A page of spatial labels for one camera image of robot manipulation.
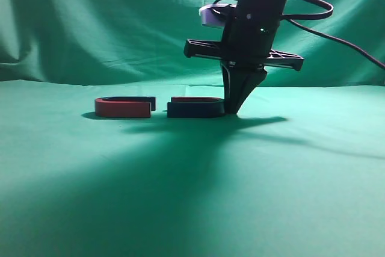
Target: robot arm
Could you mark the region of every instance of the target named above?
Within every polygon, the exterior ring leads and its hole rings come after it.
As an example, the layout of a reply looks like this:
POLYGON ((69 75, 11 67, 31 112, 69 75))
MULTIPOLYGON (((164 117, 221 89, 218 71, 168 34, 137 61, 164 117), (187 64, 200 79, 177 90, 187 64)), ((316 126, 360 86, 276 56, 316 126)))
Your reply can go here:
POLYGON ((303 58, 299 55, 271 49, 285 4, 286 0, 238 0, 236 5, 213 4, 200 9, 204 25, 224 26, 222 39, 187 40, 185 55, 220 60, 226 113, 236 114, 266 78, 265 65, 301 69, 303 58))

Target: green tablecloth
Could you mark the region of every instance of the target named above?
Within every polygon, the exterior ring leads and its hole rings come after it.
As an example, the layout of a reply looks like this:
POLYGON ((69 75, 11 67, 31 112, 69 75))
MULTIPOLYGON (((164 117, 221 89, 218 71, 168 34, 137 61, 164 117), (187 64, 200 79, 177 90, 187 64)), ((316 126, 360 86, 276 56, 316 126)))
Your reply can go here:
MULTIPOLYGON (((186 59, 186 39, 220 40, 201 25, 215 0, 0 0, 0 80, 109 85, 159 80, 221 85, 216 61, 186 59)), ((325 0, 331 18, 301 21, 385 62, 384 0, 325 0)), ((285 14, 323 9, 288 0, 285 14)), ((266 87, 383 85, 385 71, 356 51, 282 22, 274 49, 305 58, 301 73, 269 68, 266 87)))
POLYGON ((0 82, 0 256, 385 256, 384 94, 263 87, 191 120, 170 97, 222 88, 0 82), (132 94, 151 119, 93 115, 132 94))

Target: black cylinder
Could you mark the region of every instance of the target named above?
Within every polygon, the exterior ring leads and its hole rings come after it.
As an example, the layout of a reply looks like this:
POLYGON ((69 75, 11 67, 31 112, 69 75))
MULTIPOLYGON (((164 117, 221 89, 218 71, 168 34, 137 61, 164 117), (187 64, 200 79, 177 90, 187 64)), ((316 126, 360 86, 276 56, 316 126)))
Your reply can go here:
POLYGON ((246 58, 268 57, 287 0, 239 0, 227 45, 246 58))

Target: black mount bracket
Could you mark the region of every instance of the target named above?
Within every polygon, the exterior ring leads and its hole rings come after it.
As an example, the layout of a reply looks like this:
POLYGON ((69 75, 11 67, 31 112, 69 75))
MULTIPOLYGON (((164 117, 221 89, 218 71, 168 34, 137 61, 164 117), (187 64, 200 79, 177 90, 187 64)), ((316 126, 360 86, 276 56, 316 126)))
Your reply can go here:
POLYGON ((300 71, 304 58, 297 54, 270 50, 265 58, 246 58, 226 49, 223 42, 188 39, 184 49, 185 56, 211 58, 221 64, 224 106, 227 114, 236 114, 248 95, 267 76, 265 66, 283 67, 300 71))

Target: green backdrop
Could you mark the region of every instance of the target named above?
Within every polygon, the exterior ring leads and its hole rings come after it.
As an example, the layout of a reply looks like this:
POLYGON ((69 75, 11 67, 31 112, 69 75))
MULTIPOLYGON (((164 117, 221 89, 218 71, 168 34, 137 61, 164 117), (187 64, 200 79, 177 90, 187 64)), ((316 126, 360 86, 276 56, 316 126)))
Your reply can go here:
MULTIPOLYGON (((221 85, 217 61, 187 59, 185 39, 219 39, 198 9, 213 0, 0 0, 0 79, 65 84, 144 81, 221 85)), ((333 17, 306 25, 385 61, 385 0, 326 0, 333 17)), ((317 8, 289 0, 286 12, 317 8)), ((361 55, 283 23, 274 47, 306 58, 298 73, 269 69, 265 86, 383 85, 361 55)))

